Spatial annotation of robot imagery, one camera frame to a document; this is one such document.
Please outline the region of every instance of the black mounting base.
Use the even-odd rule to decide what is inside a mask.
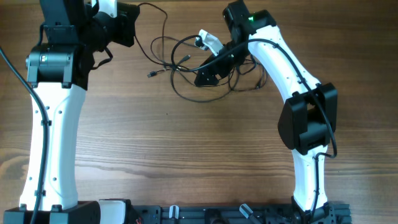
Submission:
[[[329,204],[329,215],[315,223],[349,224],[352,223],[349,205]],[[169,218],[169,207],[134,206],[145,224],[253,224],[239,211],[239,207],[180,207],[178,219]],[[218,210],[225,222],[205,220],[207,210]],[[291,204],[251,207],[253,215],[263,224],[301,223],[293,215]]]
[[[4,224],[29,224],[32,211],[26,206],[12,208],[4,212]],[[99,224],[101,218],[100,205],[94,202],[78,202],[78,205],[62,210],[60,205],[53,205],[52,211],[39,211],[36,223],[40,224]]]

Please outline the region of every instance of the wood grain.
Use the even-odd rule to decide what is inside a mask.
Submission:
[[[169,13],[166,34],[181,39],[206,29],[229,40],[221,12],[228,1],[157,2]],[[267,9],[303,65],[339,91],[339,155],[326,160],[326,193],[350,203],[354,223],[398,220],[398,3],[360,1],[246,1]],[[146,50],[161,34],[163,15],[142,8],[137,37]],[[26,74],[25,57],[43,17],[36,4],[0,6],[0,43]],[[167,41],[167,55],[175,42]],[[237,205],[289,202],[291,153],[277,133],[282,100],[270,79],[259,91],[232,93],[207,104],[179,98],[169,74],[138,46],[111,44],[114,60],[90,74],[76,152],[79,198],[129,198],[135,205]],[[182,47],[196,66],[207,52]],[[105,58],[96,54],[96,61]],[[258,74],[245,77],[251,86]],[[192,98],[198,90],[177,77]],[[24,187],[32,128],[30,96],[0,63],[0,211],[15,207]]]
[[[195,1],[195,0],[148,0],[146,2],[178,2],[178,1]],[[199,0],[203,2],[222,1],[222,0]],[[40,0],[0,0],[0,5],[11,4],[38,4]],[[118,2],[141,2],[136,0],[118,0]]]

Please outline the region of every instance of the cable connector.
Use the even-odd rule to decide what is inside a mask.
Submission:
[[[150,78],[150,77],[154,77],[155,75],[157,75],[157,72],[151,71],[147,76],[148,76],[148,78]]]
[[[47,125],[48,125],[48,126],[51,126],[51,124],[52,124],[52,122],[51,122],[51,121],[43,121],[43,120],[42,120],[42,122],[40,123],[40,125],[41,125],[41,126],[43,126],[43,125],[46,125],[46,126],[47,126]]]

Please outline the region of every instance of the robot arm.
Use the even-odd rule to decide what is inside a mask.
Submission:
[[[229,71],[234,66],[242,64],[249,54],[262,63],[278,87],[285,103],[278,130],[285,145],[292,150],[294,158],[295,191],[292,202],[304,217],[303,221],[307,222],[311,219],[308,217],[311,210],[327,203],[324,190],[324,157],[319,158],[318,167],[314,158],[319,153],[326,153],[330,133],[320,117],[320,108],[307,109],[307,104],[314,105],[314,101],[293,64],[318,100],[322,102],[322,109],[326,111],[333,131],[336,127],[337,91],[332,84],[321,85],[302,66],[284,42],[276,21],[267,11],[250,14],[242,1],[236,1],[229,4],[223,14],[231,32],[232,41],[221,49],[214,48],[220,45],[218,43],[220,41],[206,31],[200,31],[201,38],[197,38],[195,44],[203,49],[211,49],[213,55],[202,64],[202,66],[209,65],[198,72],[195,84],[198,86],[216,85],[218,83],[216,74],[221,77],[227,76]],[[272,44],[255,40],[268,40]],[[245,42],[247,42],[248,50],[238,47]],[[291,61],[279,48],[285,51]],[[230,52],[233,52],[231,54],[233,57],[224,55]],[[224,59],[211,63],[219,57],[224,57]],[[317,184],[318,198],[315,199]]]
[[[75,184],[76,135],[88,74],[95,69],[93,53],[104,50],[108,53],[106,46],[110,42],[132,46],[139,7],[115,0],[93,1],[93,7],[85,5],[83,1],[67,0],[41,0],[40,5],[49,42],[32,49],[26,66],[27,81],[43,101],[50,121],[47,162],[43,192],[38,197],[43,123],[40,110],[32,100],[33,132],[29,170],[19,207],[33,211],[37,198],[40,198],[37,210],[65,211],[80,206]],[[118,214],[114,208],[121,205],[126,207],[126,203],[120,201],[100,202],[99,206],[104,207],[101,220],[107,221],[105,223],[123,223],[118,221],[120,217],[124,221],[123,210],[117,209],[121,215],[114,216]]]

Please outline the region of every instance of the black cable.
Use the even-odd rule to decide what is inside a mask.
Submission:
[[[150,43],[150,51],[151,51],[152,55],[155,57],[155,59],[158,60],[160,63],[154,61],[153,59],[151,59],[151,58],[146,54],[146,52],[145,52],[145,50],[143,49],[141,43],[138,41],[137,36],[135,36],[135,38],[136,38],[136,41],[137,41],[137,43],[138,43],[138,45],[139,45],[139,47],[140,47],[142,53],[143,53],[151,62],[154,62],[154,63],[156,63],[156,64],[158,64],[158,65],[163,65],[163,66],[164,66],[164,69],[163,69],[164,71],[167,71],[167,70],[175,70],[175,69],[177,69],[177,73],[178,73],[179,75],[181,75],[181,77],[182,77],[187,83],[189,83],[190,85],[195,86],[195,87],[211,88],[211,87],[218,87],[218,86],[222,86],[222,85],[228,84],[228,85],[229,85],[229,88],[230,88],[229,91],[249,91],[249,90],[257,90],[257,89],[260,89],[260,88],[262,88],[262,87],[265,85],[266,80],[265,80],[264,84],[261,85],[262,79],[264,78],[264,67],[263,67],[263,74],[262,74],[262,77],[261,77],[260,80],[258,81],[256,87],[253,88],[253,89],[249,89],[249,90],[236,90],[234,87],[238,84],[238,80],[239,80],[239,79],[236,80],[236,83],[234,84],[234,87],[232,87],[232,86],[230,85],[230,81],[231,81],[231,77],[232,77],[232,75],[233,75],[233,72],[230,73],[231,77],[229,77],[229,80],[228,80],[227,82],[222,83],[222,84],[219,84],[219,85],[208,85],[208,86],[196,86],[196,85],[195,85],[194,83],[192,83],[185,75],[183,75],[183,74],[180,72],[180,71],[183,71],[183,70],[189,70],[189,68],[184,67],[184,66],[181,66],[181,65],[179,65],[178,68],[176,68],[176,65],[173,65],[172,63],[167,63],[167,62],[164,60],[164,39],[166,38],[166,39],[171,39],[171,40],[180,42],[180,40],[178,40],[178,39],[176,39],[176,38],[167,37],[167,36],[164,35],[165,23],[166,23],[166,20],[167,20],[167,18],[168,18],[167,13],[166,13],[163,9],[161,9],[161,8],[159,8],[159,7],[157,7],[157,6],[153,5],[153,4],[151,4],[151,3],[146,3],[146,2],[144,2],[144,3],[139,4],[138,6],[140,7],[141,5],[144,5],[144,4],[150,5],[150,6],[154,7],[154,8],[156,8],[156,9],[162,11],[162,12],[165,14],[165,16],[166,16],[166,18],[165,18],[165,20],[164,20],[164,23],[163,23],[163,27],[162,27],[162,36],[156,37],[156,38],[155,38],[154,40],[152,40],[152,42]],[[162,59],[158,58],[158,56],[156,56],[156,54],[155,54],[154,51],[153,51],[153,44],[154,44],[154,42],[155,42],[157,39],[160,39],[160,38],[162,38]],[[182,42],[182,44],[188,45],[188,46],[190,46],[190,47],[197,47],[196,45],[188,44],[188,43],[185,43],[185,42]],[[254,66],[253,66],[250,70],[248,70],[248,71],[242,73],[242,75],[245,75],[245,74],[247,74],[247,73],[253,71],[253,70],[255,69],[256,65],[258,64],[258,63],[254,63],[254,58],[253,58],[253,56],[251,56],[251,58],[252,58],[252,61],[253,61],[253,65],[254,65]],[[156,71],[156,72],[150,72],[150,74],[148,74],[148,77],[153,77],[153,76],[155,76],[158,72],[161,72],[161,71],[162,71],[162,70],[159,70],[159,71]],[[174,74],[173,74],[173,75],[170,74],[170,80],[173,80],[173,85],[174,85]]]
[[[112,61],[112,59],[113,59],[113,54],[111,53],[111,51],[110,51],[107,47],[105,47],[105,52],[108,54],[108,57],[109,57],[109,58],[100,61],[100,62],[98,63],[97,66],[91,68],[92,70],[96,70],[96,69],[99,68],[101,65],[104,65],[104,64],[106,64],[106,63]]]
[[[175,66],[176,66],[176,67],[179,66],[182,62],[183,62],[182,60],[179,61],[179,63],[176,64]],[[230,93],[232,92],[232,90],[229,89],[228,92],[226,92],[224,95],[219,96],[219,97],[217,97],[217,98],[210,99],[210,100],[194,100],[194,99],[187,98],[187,97],[181,95],[181,94],[175,89],[175,86],[174,86],[174,73],[175,73],[175,71],[176,71],[176,70],[173,69],[172,72],[170,73],[170,83],[171,83],[171,85],[172,85],[173,91],[174,91],[179,97],[181,97],[181,98],[183,98],[183,99],[185,99],[185,100],[192,101],[192,102],[195,102],[195,103],[209,103],[209,102],[212,102],[212,101],[220,100],[220,99],[224,98],[226,95],[228,95],[228,94],[230,94]],[[231,80],[231,74],[228,75],[228,81],[230,81],[230,80]],[[236,84],[238,83],[238,80],[239,80],[239,76],[236,78],[236,83],[234,84],[234,87],[235,87]]]
[[[169,37],[169,36],[162,36],[163,38],[166,38],[166,39],[170,39],[170,40],[174,40],[174,41],[180,41],[180,40],[178,40],[178,39],[176,39],[176,38],[174,38],[174,37]],[[156,37],[155,39],[153,39],[152,40],[152,42],[150,43],[150,52],[152,53],[152,55],[158,60],[158,61],[160,61],[160,62],[165,62],[165,61],[162,61],[160,58],[158,58],[157,56],[156,56],[156,54],[155,54],[155,52],[154,52],[154,49],[153,49],[153,44],[154,44],[154,42],[156,41],[156,40],[158,40],[158,39],[160,39],[160,38],[162,38],[162,37]],[[193,44],[189,44],[189,43],[186,43],[186,42],[184,42],[183,43],[184,45],[187,45],[187,46],[190,46],[190,47],[194,47],[194,48],[198,48],[197,46],[195,46],[195,45],[193,45]]]
[[[162,11],[162,12],[166,15],[166,18],[165,18],[164,21],[163,21],[163,28],[162,28],[162,60],[163,60],[163,63],[166,64],[166,62],[164,61],[164,29],[165,29],[166,21],[167,21],[167,18],[168,18],[167,12],[166,12],[165,10],[163,10],[163,9],[161,9],[161,8],[159,8],[159,7],[157,7],[157,6],[155,6],[154,4],[151,4],[151,3],[148,3],[148,2],[140,3],[140,4],[138,4],[138,7],[141,7],[142,5],[152,6],[152,7],[156,8],[156,9]],[[141,47],[141,44],[139,44],[139,46],[140,46],[142,52],[143,52],[143,53],[145,54],[145,56],[148,58],[148,56],[147,56],[146,53],[144,52],[144,49]]]
[[[49,141],[49,117],[45,110],[44,104],[40,97],[36,94],[36,92],[29,86],[29,84],[24,80],[22,75],[15,69],[12,63],[7,58],[6,54],[3,52],[2,48],[0,47],[0,54],[3,59],[8,64],[9,68],[12,72],[14,72],[15,76],[21,81],[23,86],[26,90],[30,93],[34,101],[36,102],[37,106],[39,107],[40,113],[42,115],[42,124],[43,124],[43,149],[42,149],[42,158],[40,162],[40,171],[39,171],[39,179],[37,182],[37,195],[35,201],[35,207],[33,209],[32,218],[30,220],[30,224],[34,224],[37,218],[37,213],[39,211],[40,202],[42,200],[43,194],[43,184],[44,184],[44,172],[45,172],[45,164],[47,160],[47,149],[48,149],[48,141]]]
[[[39,28],[39,41],[37,42],[36,46],[40,46],[42,44],[43,31],[44,31],[44,22],[40,25],[40,28]]]
[[[167,66],[173,66],[172,64],[169,64],[169,63],[159,63],[159,62],[155,62],[154,60],[152,60],[146,53],[145,53],[145,50],[142,48],[142,46],[141,46],[141,44],[140,44],[140,42],[138,41],[138,39],[137,39],[137,36],[134,36],[135,38],[136,38],[136,41],[137,41],[137,44],[138,44],[138,46],[139,46],[139,48],[141,48],[141,51],[142,51],[142,53],[144,53],[144,55],[145,55],[145,57],[147,57],[151,62],[154,62],[155,64],[158,64],[158,65],[167,65]]]
[[[244,91],[259,90],[259,89],[261,89],[262,87],[264,87],[266,85],[267,80],[268,80],[268,72],[266,71],[266,69],[264,68],[264,66],[261,63],[255,61],[255,59],[253,58],[252,55],[251,55],[251,58],[252,58],[252,60],[251,60],[252,63],[255,63],[255,64],[260,65],[262,67],[262,73],[261,73],[261,76],[260,76],[260,80],[257,82],[257,85],[254,88],[249,88],[249,89],[245,89],[245,90],[237,90],[237,89],[231,87],[230,82],[228,82],[229,88],[232,89],[232,91],[244,92]],[[240,70],[238,70],[238,69],[236,69],[236,71],[237,71],[238,75],[244,75],[244,74],[247,74],[248,72],[251,72],[252,69],[250,69],[248,72],[244,72],[244,73],[241,73]]]

